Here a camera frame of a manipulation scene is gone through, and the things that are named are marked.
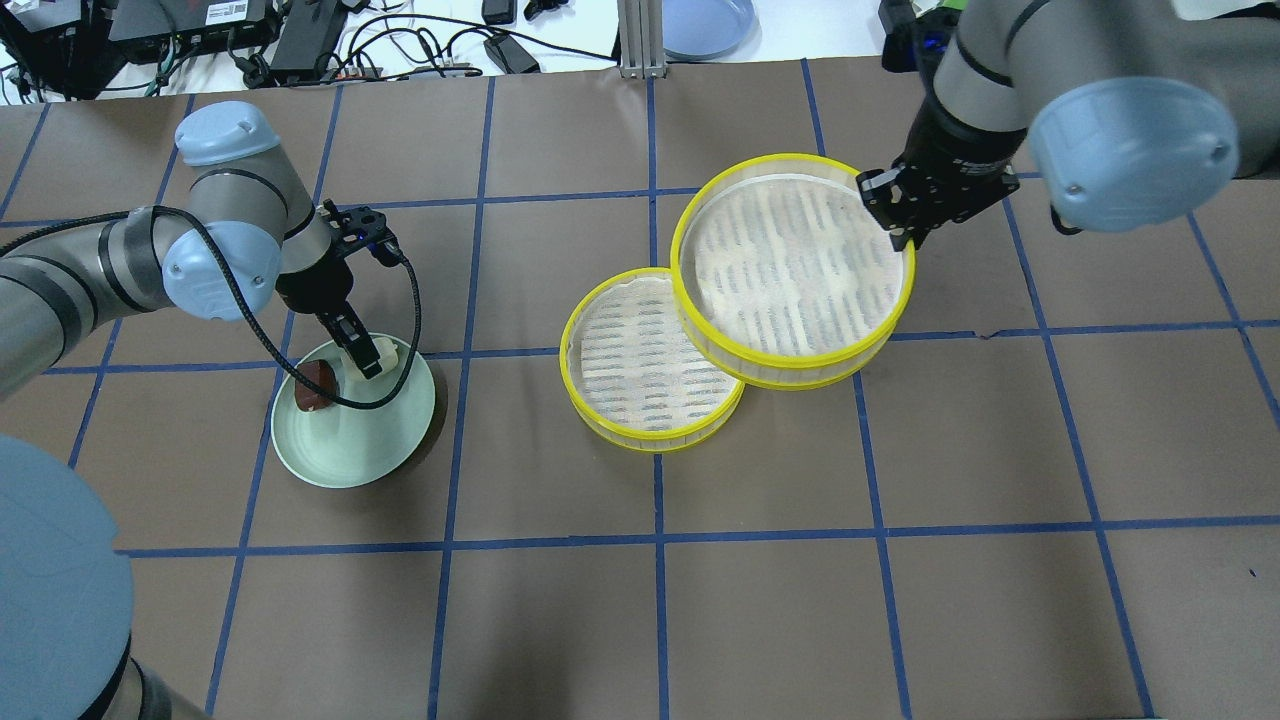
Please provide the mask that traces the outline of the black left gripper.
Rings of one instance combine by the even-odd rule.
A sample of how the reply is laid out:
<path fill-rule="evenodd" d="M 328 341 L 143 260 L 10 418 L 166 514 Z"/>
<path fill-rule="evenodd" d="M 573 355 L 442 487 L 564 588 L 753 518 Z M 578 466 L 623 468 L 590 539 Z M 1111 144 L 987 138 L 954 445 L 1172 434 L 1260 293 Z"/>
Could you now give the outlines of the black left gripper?
<path fill-rule="evenodd" d="M 348 301 L 355 274 L 347 259 L 362 250 L 385 268 L 401 264 L 385 214 L 370 206 L 340 210 L 325 201 L 285 238 L 275 291 L 289 310 L 315 315 L 349 365 L 371 380 L 383 373 L 381 354 Z"/>

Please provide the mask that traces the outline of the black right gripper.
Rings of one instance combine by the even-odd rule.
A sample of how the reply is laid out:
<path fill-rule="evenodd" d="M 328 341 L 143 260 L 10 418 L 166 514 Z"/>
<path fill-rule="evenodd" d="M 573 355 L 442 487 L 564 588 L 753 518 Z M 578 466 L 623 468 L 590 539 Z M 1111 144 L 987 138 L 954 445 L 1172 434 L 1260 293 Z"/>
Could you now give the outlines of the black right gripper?
<path fill-rule="evenodd" d="M 984 161 L 902 155 L 888 169 L 858 173 L 856 187 L 893 250 L 920 251 L 940 227 L 963 224 L 1020 188 L 1015 154 Z"/>

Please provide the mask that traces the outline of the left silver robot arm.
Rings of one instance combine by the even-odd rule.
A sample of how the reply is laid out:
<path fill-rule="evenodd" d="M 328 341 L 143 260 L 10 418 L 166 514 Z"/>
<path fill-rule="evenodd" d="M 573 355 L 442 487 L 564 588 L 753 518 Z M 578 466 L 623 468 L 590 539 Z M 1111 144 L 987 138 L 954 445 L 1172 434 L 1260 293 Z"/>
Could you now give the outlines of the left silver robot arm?
<path fill-rule="evenodd" d="M 60 222 L 3 249 L 3 396 L 110 322 L 165 307 L 246 322 L 306 398 L 371 410 L 296 366 L 257 313 L 278 296 L 312 315 L 365 378 L 411 363 L 374 340 L 348 304 L 347 258 L 406 266 L 384 215 L 315 202 L 268 118 L 215 102 L 183 119 L 175 147 L 197 176 L 183 208 L 152 205 Z M 131 560 L 116 524 L 64 462 L 3 437 L 3 716 L 201 719 L 133 655 Z"/>

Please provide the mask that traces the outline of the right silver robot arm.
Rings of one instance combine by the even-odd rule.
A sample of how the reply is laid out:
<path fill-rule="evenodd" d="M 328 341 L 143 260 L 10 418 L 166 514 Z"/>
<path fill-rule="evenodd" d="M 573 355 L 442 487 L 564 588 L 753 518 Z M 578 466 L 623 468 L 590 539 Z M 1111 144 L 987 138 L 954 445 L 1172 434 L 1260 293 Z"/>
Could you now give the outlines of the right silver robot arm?
<path fill-rule="evenodd" d="M 1277 177 L 1275 1 L 882 1 L 882 64 L 919 74 L 902 152 L 858 188 L 896 250 L 1019 188 L 1027 149 L 1064 234 L 1128 232 Z"/>

